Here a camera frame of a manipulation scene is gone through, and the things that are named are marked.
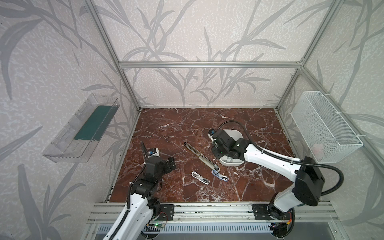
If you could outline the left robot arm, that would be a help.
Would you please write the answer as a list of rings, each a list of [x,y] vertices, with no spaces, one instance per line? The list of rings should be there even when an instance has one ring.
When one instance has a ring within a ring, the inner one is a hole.
[[[148,157],[141,174],[129,188],[122,212],[104,239],[136,240],[145,225],[160,214],[160,202],[155,193],[162,177],[175,169],[173,157],[167,160],[157,155]]]

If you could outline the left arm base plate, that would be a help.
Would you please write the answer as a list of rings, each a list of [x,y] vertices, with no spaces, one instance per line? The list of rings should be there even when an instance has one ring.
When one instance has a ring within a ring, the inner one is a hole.
[[[160,204],[159,210],[156,212],[156,221],[172,221],[175,213],[174,204]]]

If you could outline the large beige black stapler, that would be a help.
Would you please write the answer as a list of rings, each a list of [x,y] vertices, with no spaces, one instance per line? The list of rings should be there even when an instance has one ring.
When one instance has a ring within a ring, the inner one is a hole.
[[[184,142],[184,146],[193,154],[195,154],[199,158],[199,160],[202,161],[205,165],[207,165],[210,169],[215,170],[217,172],[220,171],[220,167],[217,164],[208,159],[204,154],[195,149],[191,144],[189,144],[188,142]]]

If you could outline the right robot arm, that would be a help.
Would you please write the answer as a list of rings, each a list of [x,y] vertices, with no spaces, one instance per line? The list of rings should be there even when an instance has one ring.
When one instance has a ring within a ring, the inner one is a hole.
[[[237,130],[211,129],[209,137],[213,142],[212,152],[223,165],[253,163],[292,182],[271,199],[267,211],[273,219],[299,205],[317,206],[322,196],[338,190],[345,180],[343,172],[334,166],[318,164],[310,157],[298,159],[269,151],[258,146],[251,138],[244,139]],[[332,170],[339,176],[338,182],[326,191],[323,190],[325,177],[321,169]]]

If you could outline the small white stapler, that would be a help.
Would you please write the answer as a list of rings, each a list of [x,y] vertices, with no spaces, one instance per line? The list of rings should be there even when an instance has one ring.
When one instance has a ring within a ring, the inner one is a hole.
[[[191,175],[192,175],[193,178],[199,180],[201,183],[203,183],[205,185],[209,185],[210,184],[210,180],[209,179],[206,179],[206,178],[202,177],[197,172],[192,172]]]

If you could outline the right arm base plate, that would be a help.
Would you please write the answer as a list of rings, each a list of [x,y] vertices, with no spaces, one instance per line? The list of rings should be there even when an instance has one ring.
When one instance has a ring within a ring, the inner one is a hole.
[[[294,209],[289,209],[287,212],[282,212],[273,204],[252,204],[252,212],[255,220],[276,220],[289,221],[294,218]]]

